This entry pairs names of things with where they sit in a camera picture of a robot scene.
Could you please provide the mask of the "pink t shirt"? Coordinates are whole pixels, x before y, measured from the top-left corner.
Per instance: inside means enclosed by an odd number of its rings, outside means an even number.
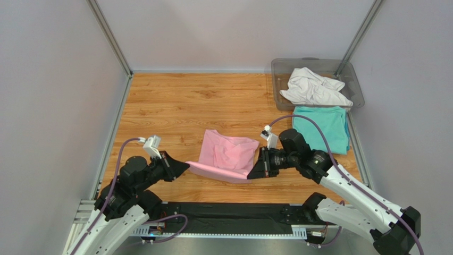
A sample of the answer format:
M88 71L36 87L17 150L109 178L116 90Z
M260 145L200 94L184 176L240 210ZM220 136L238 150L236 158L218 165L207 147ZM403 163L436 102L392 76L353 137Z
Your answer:
M206 130L197 161L187 161L197 175L233 184L249 184L260 142L247 137L229 137L217 130Z

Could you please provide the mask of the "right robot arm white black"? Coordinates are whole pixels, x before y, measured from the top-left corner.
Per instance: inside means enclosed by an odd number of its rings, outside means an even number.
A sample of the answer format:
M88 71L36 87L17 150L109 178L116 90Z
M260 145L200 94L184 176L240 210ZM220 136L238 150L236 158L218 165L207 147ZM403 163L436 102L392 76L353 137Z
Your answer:
M306 218L334 223L360 235L379 254L409 254L419 243L421 214L401 208L359 182L328 153L311 149L295 129L275 135L270 126L261 132L267 141L247 179L276 177L280 170L295 168L304 178L335 192L353 208L346 208L320 193L303 204Z

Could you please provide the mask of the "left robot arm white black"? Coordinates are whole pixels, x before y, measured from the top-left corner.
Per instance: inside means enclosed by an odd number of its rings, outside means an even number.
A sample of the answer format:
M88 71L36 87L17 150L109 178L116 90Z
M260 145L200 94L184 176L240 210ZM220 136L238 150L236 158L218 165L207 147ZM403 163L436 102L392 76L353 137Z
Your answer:
M102 189L67 254L112 254L139 226L168 219L162 212L162 200L149 187L176 180L190 165L173 159L166 151L160 154L149 160L142 156L126 160L117 178Z

